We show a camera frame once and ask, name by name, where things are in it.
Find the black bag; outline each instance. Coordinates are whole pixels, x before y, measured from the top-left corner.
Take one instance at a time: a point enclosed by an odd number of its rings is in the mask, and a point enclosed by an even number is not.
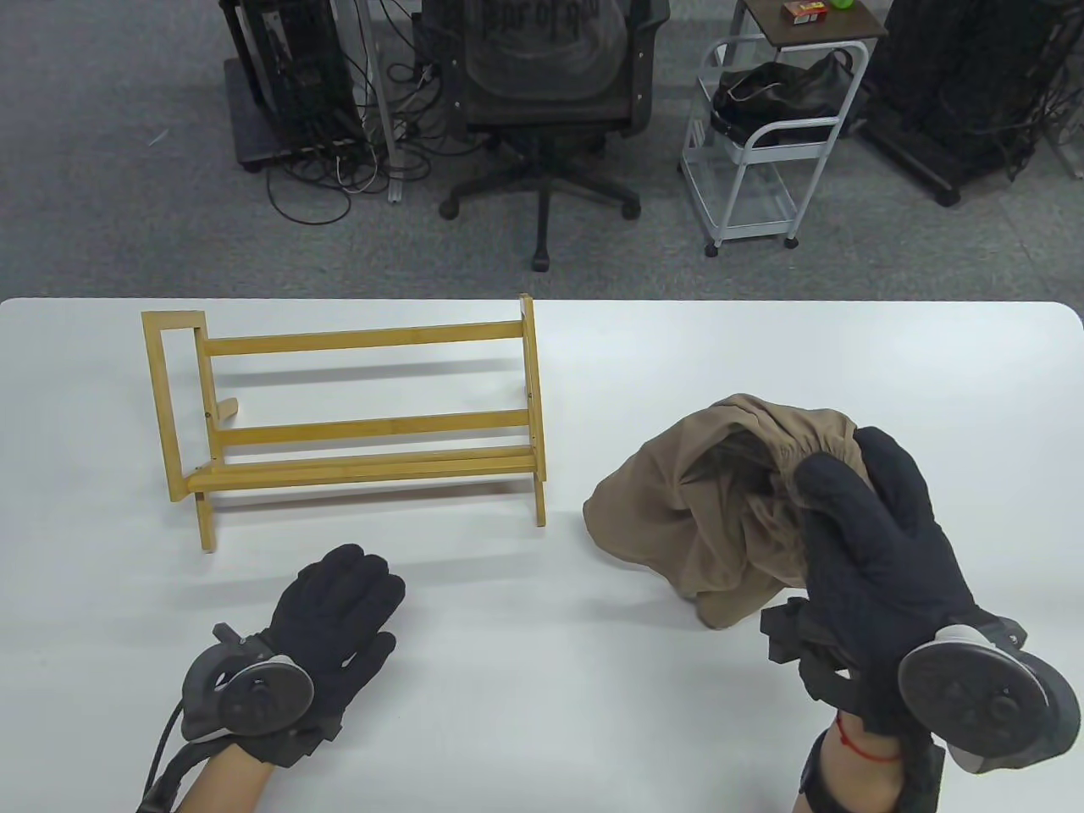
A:
[[[711,126],[736,144],[745,144],[771,121],[835,116],[851,86],[852,65],[851,54],[836,49],[808,68],[765,62],[751,70],[724,72],[711,100]],[[757,146],[773,146],[780,139],[825,141],[830,131],[830,127],[775,130]]]

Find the brown pants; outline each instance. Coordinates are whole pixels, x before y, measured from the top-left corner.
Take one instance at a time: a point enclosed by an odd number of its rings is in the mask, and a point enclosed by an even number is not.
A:
[[[661,573],[712,628],[802,588],[798,464],[827,452],[868,482],[854,423],[731,396],[648,440],[583,504],[604,551]]]

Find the gloved hand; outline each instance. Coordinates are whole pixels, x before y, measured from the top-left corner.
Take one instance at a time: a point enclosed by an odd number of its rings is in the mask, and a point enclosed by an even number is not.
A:
[[[920,726],[900,694],[900,661],[975,599],[914,459],[875,427],[854,439],[876,493],[828,454],[796,472],[811,508],[802,512],[809,607],[857,667],[867,727],[902,735]]]
[[[288,730],[242,737],[237,744],[261,762],[289,767],[333,739],[346,707],[396,648],[395,635],[380,628],[404,592],[403,580],[388,572],[388,563],[366,556],[358,545],[336,547],[302,569],[259,635],[309,673],[312,704]]]

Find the wooden rack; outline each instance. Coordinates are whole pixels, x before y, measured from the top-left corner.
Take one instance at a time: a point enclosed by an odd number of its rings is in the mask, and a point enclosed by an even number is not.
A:
[[[544,526],[545,441],[542,434],[542,400],[534,336],[534,304],[526,294],[519,298],[519,302],[520,319],[512,322],[220,339],[208,337],[207,319],[203,311],[144,311],[143,335],[146,339],[146,357],[151,365],[151,386],[154,390],[154,405],[158,416],[158,433],[162,437],[162,455],[166,464],[169,499],[173,502],[180,502],[189,494],[195,495],[199,541],[203,550],[211,553],[218,546],[209,494],[215,491],[245,489],[530,474],[534,478],[537,522],[540,527]],[[166,354],[162,344],[163,332],[175,330],[191,330],[195,334],[199,389],[203,395],[204,416],[207,424],[207,444],[210,449],[210,461],[188,476],[184,475],[181,464],[173,404],[166,372]],[[237,399],[218,400],[211,364],[211,359],[217,356],[350,350],[513,338],[521,339],[524,345],[524,367],[527,379],[525,409],[322,424],[222,428],[222,424],[236,414]],[[228,463],[225,461],[228,450],[236,447],[311,443],[514,426],[527,427],[529,444],[439,452],[310,457],[269,463]]]

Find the small box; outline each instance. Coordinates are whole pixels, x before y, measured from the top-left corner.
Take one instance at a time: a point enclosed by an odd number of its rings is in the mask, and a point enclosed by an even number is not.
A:
[[[790,25],[820,23],[828,16],[828,3],[821,0],[796,0],[783,4],[783,16]]]

